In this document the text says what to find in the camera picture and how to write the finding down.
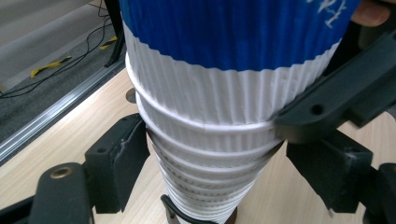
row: black plastic bracket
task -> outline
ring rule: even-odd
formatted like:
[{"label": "black plastic bracket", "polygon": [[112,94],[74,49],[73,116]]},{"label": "black plastic bracket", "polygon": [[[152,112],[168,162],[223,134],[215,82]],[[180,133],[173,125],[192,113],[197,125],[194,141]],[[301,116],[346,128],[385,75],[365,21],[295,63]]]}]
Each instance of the black plastic bracket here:
[{"label": "black plastic bracket", "polygon": [[93,144],[84,166],[97,213],[124,210],[148,156],[146,123],[139,114],[119,120]]},{"label": "black plastic bracket", "polygon": [[396,33],[314,84],[276,118],[280,136],[315,142],[347,120],[362,127],[396,103]]},{"label": "black plastic bracket", "polygon": [[187,216],[182,211],[180,211],[175,206],[175,204],[172,202],[172,200],[169,198],[169,196],[167,196],[165,194],[163,196],[161,196],[161,201],[163,201],[163,205],[165,206],[166,215],[168,217],[168,223],[169,224],[178,223],[176,216],[182,218],[183,220],[185,220],[185,221],[187,221],[187,222],[189,222],[191,224],[216,224],[216,222],[202,221],[202,220],[198,220],[198,219],[195,219],[195,218]]},{"label": "black plastic bracket", "polygon": [[396,223],[396,164],[384,163],[379,166],[376,185],[378,192],[381,192],[381,206],[387,222]]},{"label": "black plastic bracket", "polygon": [[288,144],[287,156],[328,208],[356,212],[358,185],[371,169],[369,149],[335,131],[315,143]]},{"label": "black plastic bracket", "polygon": [[40,177],[29,223],[93,223],[84,170],[80,164],[57,165]]},{"label": "black plastic bracket", "polygon": [[0,210],[0,223],[28,223],[33,196]]}]

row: wooden table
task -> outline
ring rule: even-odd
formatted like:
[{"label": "wooden table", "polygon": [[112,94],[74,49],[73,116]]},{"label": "wooden table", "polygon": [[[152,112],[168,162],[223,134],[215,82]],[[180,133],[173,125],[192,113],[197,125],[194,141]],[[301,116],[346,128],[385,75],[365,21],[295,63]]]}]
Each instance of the wooden table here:
[{"label": "wooden table", "polygon": [[[84,152],[118,119],[137,112],[125,100],[132,84],[124,71],[112,78],[58,123],[38,137],[11,161],[0,167],[0,209],[35,194],[40,175],[70,161],[83,163]],[[369,125],[341,130],[374,154],[373,166],[396,162],[396,123],[383,114]],[[124,213],[95,215],[96,223],[163,223],[160,196],[166,193],[157,162],[150,156],[139,176]],[[236,223],[361,223],[357,214],[333,214],[285,156],[285,147],[271,159],[253,189],[238,206]]]}]

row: blue paper cup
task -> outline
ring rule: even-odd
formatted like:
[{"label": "blue paper cup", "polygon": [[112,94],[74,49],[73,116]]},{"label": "blue paper cup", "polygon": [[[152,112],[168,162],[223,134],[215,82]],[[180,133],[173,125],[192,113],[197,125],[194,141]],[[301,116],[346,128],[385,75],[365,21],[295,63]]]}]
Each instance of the blue paper cup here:
[{"label": "blue paper cup", "polygon": [[[188,132],[169,130],[190,123],[213,130],[268,125],[326,68],[359,2],[120,0],[128,73],[147,102],[140,105],[145,119],[174,139]],[[166,116],[173,127],[163,126]],[[169,188],[173,200],[185,197]],[[234,206],[223,208],[195,218],[223,223]]]}]

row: stacked paper cup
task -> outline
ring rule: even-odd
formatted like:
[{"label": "stacked paper cup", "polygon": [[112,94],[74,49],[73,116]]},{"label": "stacked paper cup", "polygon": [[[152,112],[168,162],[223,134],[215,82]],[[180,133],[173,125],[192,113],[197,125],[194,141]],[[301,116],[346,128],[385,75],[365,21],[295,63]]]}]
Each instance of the stacked paper cup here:
[{"label": "stacked paper cup", "polygon": [[139,112],[183,213],[227,220],[281,142],[271,120],[327,66],[358,3],[120,0]]}]

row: black cable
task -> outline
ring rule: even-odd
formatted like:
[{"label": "black cable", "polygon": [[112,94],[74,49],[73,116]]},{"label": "black cable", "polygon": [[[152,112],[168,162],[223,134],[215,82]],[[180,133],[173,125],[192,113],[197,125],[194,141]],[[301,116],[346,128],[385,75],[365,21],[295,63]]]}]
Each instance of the black cable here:
[{"label": "black cable", "polygon": [[102,8],[102,4],[103,4],[103,0],[100,0],[100,4],[99,4],[99,10],[98,10],[98,17],[107,17],[107,15],[100,15],[100,10],[103,9]]},{"label": "black cable", "polygon": [[98,17],[106,17],[106,16],[108,16],[108,14],[106,14],[106,15],[100,15],[101,9],[105,9],[105,8],[102,7],[102,4],[103,4],[103,0],[100,1],[99,6],[94,5],[94,4],[92,4],[92,3],[89,3],[88,5],[93,6],[93,7],[99,7],[99,10],[98,10]]},{"label": "black cable", "polygon": [[[100,46],[100,44],[102,43],[102,41],[105,39],[105,28],[106,28],[107,26],[110,26],[110,25],[111,25],[111,23],[108,24],[108,25],[106,25],[106,22],[107,22],[108,20],[110,20],[110,18],[105,19],[105,21],[104,21],[104,23],[103,23],[103,25],[102,25],[101,27],[99,27],[99,28],[93,30],[92,32],[90,32],[90,33],[88,34],[87,38],[85,39],[85,41],[87,42],[87,52],[85,52],[84,54],[78,56],[77,58],[75,58],[74,60],[70,61],[69,63],[65,64],[64,66],[62,66],[61,68],[59,68],[58,70],[56,70],[54,73],[52,73],[52,74],[49,75],[48,77],[45,77],[45,78],[43,78],[43,79],[41,79],[41,80],[39,80],[39,81],[37,81],[37,82],[34,82],[34,83],[32,83],[32,84],[29,84],[29,85],[27,85],[27,86],[24,86],[24,87],[22,87],[22,88],[19,88],[19,89],[15,90],[15,91],[10,91],[10,92],[6,92],[6,93],[1,94],[1,95],[0,95],[0,99],[8,99],[8,98],[18,97],[18,96],[22,96],[22,95],[24,95],[24,94],[27,94],[27,93],[33,91],[33,90],[34,90],[35,88],[37,88],[41,83],[43,83],[44,81],[48,80],[49,78],[55,77],[55,76],[61,74],[62,72],[67,71],[68,69],[71,69],[71,68],[73,68],[74,66],[76,66],[76,65],[77,65],[78,63],[80,63],[89,53],[91,53],[92,51],[94,51],[95,49],[97,49],[97,48]],[[94,34],[95,32],[97,32],[97,31],[100,30],[100,29],[103,30],[103,32],[102,32],[102,38],[101,38],[101,40],[99,41],[99,43],[98,43],[93,49],[90,49],[89,38],[90,38],[90,36],[91,36],[92,34]],[[23,92],[23,93],[19,93],[19,94],[16,94],[16,95],[10,95],[10,94],[15,93],[15,92],[18,92],[18,91],[23,91],[23,90],[25,90],[25,89],[27,89],[27,88],[29,88],[29,87],[32,87],[32,88],[31,88],[30,90],[28,90],[28,91],[25,91],[25,92]]]}]

